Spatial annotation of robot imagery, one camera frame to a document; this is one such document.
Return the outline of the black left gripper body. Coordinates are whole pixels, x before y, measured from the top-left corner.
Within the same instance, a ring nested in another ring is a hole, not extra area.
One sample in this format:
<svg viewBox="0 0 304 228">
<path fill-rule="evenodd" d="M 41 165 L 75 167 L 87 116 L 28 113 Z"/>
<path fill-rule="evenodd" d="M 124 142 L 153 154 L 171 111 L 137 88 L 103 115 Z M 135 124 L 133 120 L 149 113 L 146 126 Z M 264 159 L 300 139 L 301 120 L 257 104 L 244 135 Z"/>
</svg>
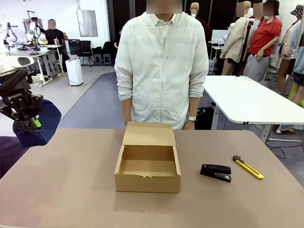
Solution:
<svg viewBox="0 0 304 228">
<path fill-rule="evenodd" d="M 12 120 L 33 118 L 42 110 L 43 96 L 32 94 L 27 74 L 27 69 L 20 68 L 0 77 L 0 113 Z"/>
</svg>

